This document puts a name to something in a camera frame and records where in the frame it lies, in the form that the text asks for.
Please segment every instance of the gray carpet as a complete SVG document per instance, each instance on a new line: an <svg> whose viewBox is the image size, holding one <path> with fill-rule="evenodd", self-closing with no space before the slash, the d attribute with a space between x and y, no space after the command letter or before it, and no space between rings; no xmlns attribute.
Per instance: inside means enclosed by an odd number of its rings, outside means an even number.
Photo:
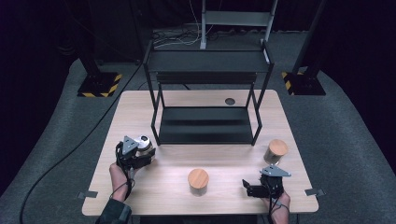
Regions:
<svg viewBox="0 0 396 224"><path fill-rule="evenodd" d="M208 41L207 47L254 48L261 36L251 33L222 37ZM327 192L327 195L318 198L319 210L316 213L299 215L300 223L394 223L395 174L343 90L320 73L318 79L326 96L287 94L281 73L291 70L305 37L304 33L273 33L269 40L276 66L268 89L278 92L312 186ZM39 181L30 194L23 211L23 223L95 221L96 217L82 215L83 200L77 195L87 190L91 183L117 102L112 104L137 68L132 63L106 63L100 66L102 71L123 74L115 95L82 98L77 97L77 92L86 76L84 67L80 61L72 64L47 129L0 198L0 223L19 222L21 204L29 189L53 164L70 152L70 156ZM125 90L146 90L147 84L141 86L145 81L143 69L139 69ZM189 87L218 88L207 85ZM182 85L167 88L185 89ZM290 215L290 223L295 223L296 218L296 215ZM139 217L134 217L134 223L138 221Z"/></svg>

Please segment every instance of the small black hole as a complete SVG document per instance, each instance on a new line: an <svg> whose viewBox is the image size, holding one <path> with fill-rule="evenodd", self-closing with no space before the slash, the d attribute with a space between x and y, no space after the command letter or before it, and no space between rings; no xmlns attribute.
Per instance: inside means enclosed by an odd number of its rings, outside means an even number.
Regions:
<svg viewBox="0 0 396 224"><path fill-rule="evenodd" d="M225 99L225 103L226 103L227 105L234 105L234 104L235 104L235 99L233 99L233 98L227 98L227 99Z"/></svg>

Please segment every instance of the human hand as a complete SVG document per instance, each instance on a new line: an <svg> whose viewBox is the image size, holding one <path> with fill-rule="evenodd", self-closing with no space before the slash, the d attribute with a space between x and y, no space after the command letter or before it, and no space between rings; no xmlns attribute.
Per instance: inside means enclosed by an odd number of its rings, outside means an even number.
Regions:
<svg viewBox="0 0 396 224"><path fill-rule="evenodd" d="M119 202L123 202L128 192L126 176L115 162L110 165L109 172L111 176L111 185L113 187L112 198Z"/></svg>
<svg viewBox="0 0 396 224"><path fill-rule="evenodd" d="M270 206L270 200L267 198L262 198L262 201L264 204L269 207ZM271 213L271 218L274 221L275 224L288 224L289 223L289 208L290 208L290 196L289 194L284 191L282 195L277 200L279 203L282 205L279 206L272 202L272 205L274 206L274 209L272 210Z"/></svg>

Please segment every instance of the round wooden object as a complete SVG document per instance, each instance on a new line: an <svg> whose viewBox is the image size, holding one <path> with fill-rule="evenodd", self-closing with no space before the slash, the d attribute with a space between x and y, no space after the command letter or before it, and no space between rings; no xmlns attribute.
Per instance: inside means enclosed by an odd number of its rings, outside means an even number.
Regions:
<svg viewBox="0 0 396 224"><path fill-rule="evenodd" d="M209 175L203 169L193 169L189 174L190 190L193 195L201 196L206 193Z"/></svg>
<svg viewBox="0 0 396 224"><path fill-rule="evenodd" d="M278 164L280 158L286 155L289 151L286 143L279 139L274 139L270 142L267 151L265 152L264 159L270 164Z"/></svg>

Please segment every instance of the black wire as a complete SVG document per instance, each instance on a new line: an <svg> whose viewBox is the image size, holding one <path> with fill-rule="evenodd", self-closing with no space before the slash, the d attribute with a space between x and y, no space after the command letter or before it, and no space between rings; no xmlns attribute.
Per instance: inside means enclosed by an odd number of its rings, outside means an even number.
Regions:
<svg viewBox="0 0 396 224"><path fill-rule="evenodd" d="M110 111L111 107L113 107L113 105L117 102L117 100L120 98L120 95L122 94L122 92L125 90L125 88L128 86L128 84L131 82L132 78L134 77L134 75L136 75L137 71L139 70L140 66L142 64L139 64L139 66L136 68L136 70L134 71L134 73L132 74L132 76L129 78L129 80L127 81L127 83L125 84L125 86L120 90L120 93L117 95L117 97L115 98L115 100L113 101L113 103L110 105L110 107L108 108L108 110L105 112L105 114L98 120L98 122L95 124L95 126L93 126L93 128L90 130L90 132L70 151L68 152L63 158L61 158L59 161L57 161L55 164L53 164L42 176L40 176L37 181L33 184L33 186L29 189L29 191L27 192L25 198L23 199L22 202L22 206L21 206L21 210L20 210L20 223L23 223L23 210L24 207L26 205L26 202L30 196L30 194L32 193L33 189L35 189L35 187L37 186L37 184L50 172L52 171L56 166L58 166L61 162L63 162L65 159L67 159L73 152L75 152L87 139L89 136L91 136L91 134L93 133L93 131L96 130L96 128L99 126L99 124L102 122L102 120L105 118L105 116L107 115L107 113Z"/></svg>

